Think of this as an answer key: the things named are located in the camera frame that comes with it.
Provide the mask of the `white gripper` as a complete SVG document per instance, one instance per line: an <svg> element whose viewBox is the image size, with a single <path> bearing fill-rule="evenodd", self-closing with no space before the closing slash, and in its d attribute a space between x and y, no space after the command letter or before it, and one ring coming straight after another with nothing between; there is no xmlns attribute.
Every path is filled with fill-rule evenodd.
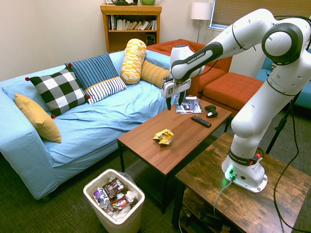
<svg viewBox="0 0 311 233"><path fill-rule="evenodd" d="M169 80L163 83L161 95L166 98L167 109L171 110L171 96L179 94L178 106L180 110L183 110L182 102L185 97L186 90L190 88L191 79L187 79L185 82L176 83L175 79Z"/></svg>

